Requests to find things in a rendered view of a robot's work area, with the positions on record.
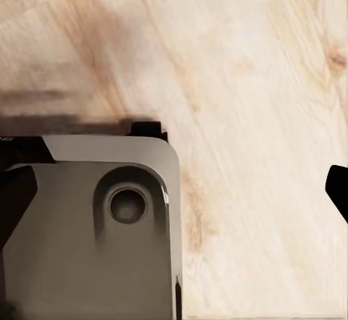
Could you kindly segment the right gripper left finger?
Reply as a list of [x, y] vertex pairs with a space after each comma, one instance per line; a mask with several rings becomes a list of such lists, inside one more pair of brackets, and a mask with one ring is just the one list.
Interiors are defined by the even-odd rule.
[[31, 165], [0, 173], [0, 251], [38, 192]]

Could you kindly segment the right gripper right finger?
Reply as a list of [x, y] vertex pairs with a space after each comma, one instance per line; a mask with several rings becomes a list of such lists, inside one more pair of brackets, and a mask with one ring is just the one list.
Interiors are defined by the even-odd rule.
[[343, 218], [348, 222], [348, 167], [336, 164], [331, 166], [325, 190]]

